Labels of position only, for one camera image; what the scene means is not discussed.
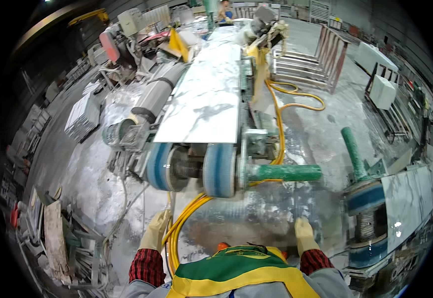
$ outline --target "yellow crane arm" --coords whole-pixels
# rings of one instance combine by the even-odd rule
[[[101,8],[74,18],[68,23],[68,27],[76,25],[78,22],[93,17],[95,15],[97,15],[97,17],[102,21],[102,23],[106,24],[107,22],[109,22],[109,15],[106,13],[106,9]]]

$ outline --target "yellow cable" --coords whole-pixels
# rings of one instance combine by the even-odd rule
[[[172,270],[172,275],[175,274],[175,270],[178,268],[180,264],[178,260],[178,251],[177,251],[177,243],[178,243],[178,234],[190,215],[195,212],[200,206],[211,200],[212,197],[206,196],[205,193],[198,194],[182,211],[177,221],[172,224],[172,227],[168,229],[167,234],[162,240],[162,246],[168,245],[168,260],[170,265],[170,270]]]
[[[170,206],[171,204],[172,204],[172,199],[171,199],[171,197],[170,197],[170,192],[167,192],[167,204]],[[168,224],[167,224],[167,231],[169,231],[170,230],[170,228],[172,227],[172,224],[173,224],[173,220],[172,220],[172,216],[173,215],[170,215],[170,219],[169,219],[169,221],[168,221]],[[172,266],[172,263],[171,262],[169,262],[168,261],[168,256],[170,255],[170,253],[169,253],[169,251],[170,251],[170,245],[169,245],[169,243],[168,242],[166,242],[165,243],[165,246],[166,246],[166,248],[167,248],[167,256],[165,256],[166,258],[167,258],[167,264],[168,264],[168,270],[170,271],[169,273],[170,273],[170,277],[174,277],[174,274],[175,274],[175,269],[174,269],[174,267]]]
[[[285,152],[285,139],[284,139],[283,120],[281,117],[281,112],[284,109],[286,109],[287,107],[291,107],[291,106],[302,107],[302,108],[306,108],[306,109],[314,110],[314,111],[322,111],[326,108],[326,105],[324,104],[324,101],[321,98],[319,98],[318,96],[315,96],[314,94],[298,93],[297,92],[298,87],[295,84],[287,83],[287,82],[272,81],[272,80],[265,80],[265,84],[268,87],[268,90],[271,93],[271,96],[273,97],[273,102],[275,105],[275,112],[276,112],[276,124],[278,125],[278,129],[279,129],[279,153],[278,153],[278,157],[275,160],[273,160],[270,164],[282,164],[283,160],[284,160],[284,152]],[[278,87],[277,85],[291,86],[294,88],[294,90],[286,90],[284,88]],[[315,98],[319,102],[321,102],[322,107],[315,108],[315,107],[311,107],[311,106],[306,105],[306,104],[286,104],[282,108],[279,108],[278,101],[276,100],[276,95],[275,95],[274,91],[272,90],[272,88],[275,90],[278,90],[279,92],[283,92],[286,94],[309,96],[309,97]],[[252,182],[249,184],[249,186],[255,186],[255,185],[258,185],[258,184],[265,182],[265,181],[283,181],[283,180],[282,179],[267,179],[267,180],[263,180],[263,181]]]

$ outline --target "green metal pipe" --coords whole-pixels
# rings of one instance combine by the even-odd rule
[[[321,167],[317,164],[249,164],[248,181],[282,179],[284,181],[314,181],[321,178]]]
[[[364,168],[364,162],[359,155],[359,148],[357,146],[352,130],[349,127],[343,128],[340,133],[344,138],[346,143],[347,151],[349,152],[349,157],[351,158],[352,167],[354,168],[354,177],[357,181],[364,180],[367,176],[367,171]]]

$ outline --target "grinding wheel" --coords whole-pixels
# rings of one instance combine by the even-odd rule
[[[236,155],[233,144],[208,144],[203,161],[203,187],[208,196],[234,196]]]
[[[365,184],[346,194],[349,216],[354,216],[368,209],[385,203],[384,189],[380,180]]]
[[[172,148],[172,143],[153,143],[147,163],[147,179],[155,189],[181,191],[187,179],[176,177],[172,164],[186,158],[186,150],[182,146]]]
[[[365,268],[377,264],[385,258],[387,252],[387,235],[368,242],[363,247],[351,247],[349,249],[349,267]]]

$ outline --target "white stone block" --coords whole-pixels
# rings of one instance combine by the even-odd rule
[[[382,54],[377,47],[365,42],[359,44],[354,61],[362,66],[362,68],[369,74],[372,74],[374,71],[376,62],[398,72],[398,67],[389,58]]]
[[[395,100],[397,90],[387,79],[379,75],[374,77],[372,89],[370,90],[370,99],[375,106],[382,110],[390,110],[392,103]]]

